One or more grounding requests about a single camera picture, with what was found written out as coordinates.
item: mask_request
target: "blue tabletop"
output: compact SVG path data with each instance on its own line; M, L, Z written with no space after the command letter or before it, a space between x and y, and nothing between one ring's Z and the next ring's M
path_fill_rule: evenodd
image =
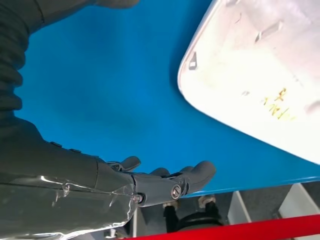
M138 156L140 172L212 161L217 171L206 193L320 180L320 165L217 122L180 94L178 67L211 1L88 7L44 28L30 38L17 115L66 148L105 161Z

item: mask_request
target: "plastic film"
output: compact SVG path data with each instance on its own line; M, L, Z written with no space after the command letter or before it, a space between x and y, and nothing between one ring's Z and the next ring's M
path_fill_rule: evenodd
M137 207L134 184L103 192L56 177L0 176L0 239L66 240L123 226Z

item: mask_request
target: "white plastic object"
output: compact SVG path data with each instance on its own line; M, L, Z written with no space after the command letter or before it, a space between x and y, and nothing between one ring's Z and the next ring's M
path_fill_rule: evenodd
M217 0L182 60L195 108L320 164L318 0Z

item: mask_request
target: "gray robotic hand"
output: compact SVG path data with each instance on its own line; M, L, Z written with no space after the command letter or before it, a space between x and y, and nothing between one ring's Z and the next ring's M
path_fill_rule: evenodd
M133 173L137 157L105 162L43 139L14 116L14 87L29 37L88 5L127 8L137 0L0 0L0 239L69 239L123 226L137 207L198 191L215 168L208 161L170 174Z

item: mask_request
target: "bolt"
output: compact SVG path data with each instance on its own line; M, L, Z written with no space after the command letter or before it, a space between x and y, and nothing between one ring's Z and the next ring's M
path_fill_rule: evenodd
M178 184L176 184L173 186L172 190L171 191L171 196L174 200L177 200L180 197L181 195L181 187Z
M133 201L137 204L142 203L143 201L143 196L140 194L136 194L133 196Z

